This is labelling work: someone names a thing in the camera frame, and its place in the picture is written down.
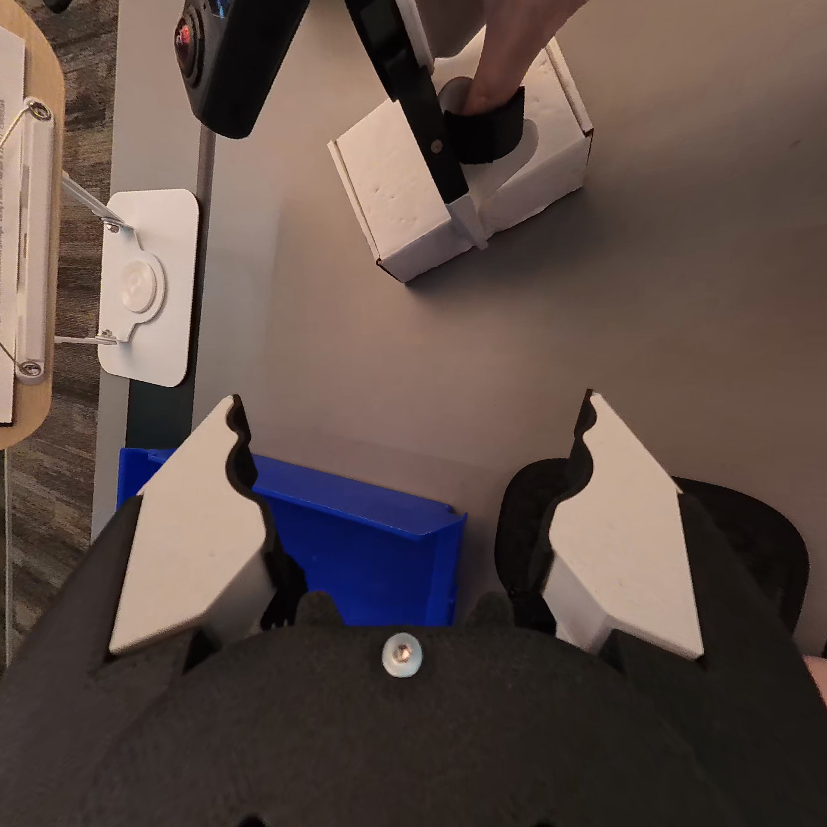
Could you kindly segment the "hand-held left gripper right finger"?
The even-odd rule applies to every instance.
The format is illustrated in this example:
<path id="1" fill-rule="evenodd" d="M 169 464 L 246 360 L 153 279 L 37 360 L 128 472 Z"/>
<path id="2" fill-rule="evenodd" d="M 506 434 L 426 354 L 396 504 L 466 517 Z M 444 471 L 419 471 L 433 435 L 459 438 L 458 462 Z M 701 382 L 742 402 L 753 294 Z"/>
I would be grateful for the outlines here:
<path id="1" fill-rule="evenodd" d="M 681 489 L 603 395 L 588 389 L 565 486 L 544 508 L 518 626 L 607 657 L 618 634 L 688 661 L 705 654 Z"/>

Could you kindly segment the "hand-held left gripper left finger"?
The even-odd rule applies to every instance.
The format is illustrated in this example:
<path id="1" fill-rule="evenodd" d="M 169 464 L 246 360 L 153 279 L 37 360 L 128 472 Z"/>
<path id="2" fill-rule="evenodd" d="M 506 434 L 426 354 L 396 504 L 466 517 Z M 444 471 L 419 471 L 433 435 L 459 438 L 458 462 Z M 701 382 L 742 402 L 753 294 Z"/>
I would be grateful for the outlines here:
<path id="1" fill-rule="evenodd" d="M 222 646 L 295 623 L 306 576 L 253 490 L 251 439 L 243 401 L 229 395 L 140 489 L 112 655 L 187 630 Z"/>

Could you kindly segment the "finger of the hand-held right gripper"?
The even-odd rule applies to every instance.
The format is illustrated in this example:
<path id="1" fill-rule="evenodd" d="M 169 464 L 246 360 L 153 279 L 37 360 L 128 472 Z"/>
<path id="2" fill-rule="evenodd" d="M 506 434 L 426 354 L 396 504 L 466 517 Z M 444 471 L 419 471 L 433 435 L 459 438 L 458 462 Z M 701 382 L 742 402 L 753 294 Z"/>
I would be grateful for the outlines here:
<path id="1" fill-rule="evenodd" d="M 477 212 L 471 195 L 462 195 L 445 206 L 454 230 L 462 235 L 473 247 L 484 250 L 488 247 L 488 236 Z"/>

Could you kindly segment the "white cardboard box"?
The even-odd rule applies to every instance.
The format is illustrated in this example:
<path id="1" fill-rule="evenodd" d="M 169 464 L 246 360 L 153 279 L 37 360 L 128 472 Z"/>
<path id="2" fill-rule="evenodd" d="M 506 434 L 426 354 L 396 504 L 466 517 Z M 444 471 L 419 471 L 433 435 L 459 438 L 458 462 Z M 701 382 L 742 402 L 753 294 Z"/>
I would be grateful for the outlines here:
<path id="1" fill-rule="evenodd" d="M 583 185 L 593 124 L 556 38 L 524 77 L 522 139 L 463 165 L 488 241 Z M 406 283 L 473 246 L 451 225 L 401 106 L 386 99 L 328 144 L 378 266 Z"/>

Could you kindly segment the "blue plastic bin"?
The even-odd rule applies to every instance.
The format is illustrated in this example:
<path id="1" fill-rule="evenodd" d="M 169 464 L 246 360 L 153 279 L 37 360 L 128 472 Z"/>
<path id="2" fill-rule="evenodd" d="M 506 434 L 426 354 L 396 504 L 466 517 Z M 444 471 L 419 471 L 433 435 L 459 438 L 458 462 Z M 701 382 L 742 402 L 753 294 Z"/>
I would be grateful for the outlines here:
<path id="1" fill-rule="evenodd" d="M 121 450 L 118 503 L 139 491 L 173 449 Z M 448 504 L 252 454 L 253 490 L 270 506 L 284 551 L 309 592 L 328 594 L 345 625 L 448 626 L 466 515 Z"/>

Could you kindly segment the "person's right hand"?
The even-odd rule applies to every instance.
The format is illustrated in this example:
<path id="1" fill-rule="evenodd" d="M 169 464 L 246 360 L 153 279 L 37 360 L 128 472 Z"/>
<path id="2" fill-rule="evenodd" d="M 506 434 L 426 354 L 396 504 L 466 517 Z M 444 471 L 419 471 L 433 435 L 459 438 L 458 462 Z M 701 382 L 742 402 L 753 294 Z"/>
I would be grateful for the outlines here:
<path id="1" fill-rule="evenodd" d="M 585 1 L 484 1 L 485 37 L 461 114 L 504 106 L 532 61 Z"/>

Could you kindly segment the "black mesh chair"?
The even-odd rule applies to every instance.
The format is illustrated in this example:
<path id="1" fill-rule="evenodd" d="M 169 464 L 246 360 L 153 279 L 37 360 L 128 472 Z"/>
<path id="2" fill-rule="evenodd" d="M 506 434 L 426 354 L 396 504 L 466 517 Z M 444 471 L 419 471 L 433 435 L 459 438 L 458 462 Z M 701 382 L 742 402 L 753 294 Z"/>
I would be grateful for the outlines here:
<path id="1" fill-rule="evenodd" d="M 517 472 L 504 492 L 494 540 L 495 568 L 512 601 L 516 624 L 548 633 L 554 625 L 551 612 L 531 607 L 530 567 L 543 516 L 568 487 L 568 461 L 547 458 Z M 747 494 L 677 476 L 673 481 L 708 512 L 780 622 L 794 633 L 810 574 L 801 533 L 781 512 Z"/>

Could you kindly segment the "white stand base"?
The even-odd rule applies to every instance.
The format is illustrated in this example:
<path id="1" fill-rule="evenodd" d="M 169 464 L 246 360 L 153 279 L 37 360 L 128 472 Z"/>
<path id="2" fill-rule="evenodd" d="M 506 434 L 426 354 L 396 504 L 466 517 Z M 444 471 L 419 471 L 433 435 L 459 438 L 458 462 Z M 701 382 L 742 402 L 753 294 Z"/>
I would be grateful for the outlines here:
<path id="1" fill-rule="evenodd" d="M 121 191 L 104 231 L 98 345 L 104 371 L 173 388 L 190 359 L 200 208 L 188 190 Z"/>

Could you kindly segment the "wooden clipboard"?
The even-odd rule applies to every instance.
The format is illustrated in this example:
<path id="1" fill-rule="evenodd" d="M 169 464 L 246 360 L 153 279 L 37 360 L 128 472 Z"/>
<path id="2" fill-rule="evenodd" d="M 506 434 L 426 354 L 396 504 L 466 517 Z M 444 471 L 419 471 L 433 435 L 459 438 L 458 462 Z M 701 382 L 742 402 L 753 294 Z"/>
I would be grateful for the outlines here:
<path id="1" fill-rule="evenodd" d="M 50 410 L 55 368 L 65 81 L 22 5 L 1 3 L 1 449 Z"/>

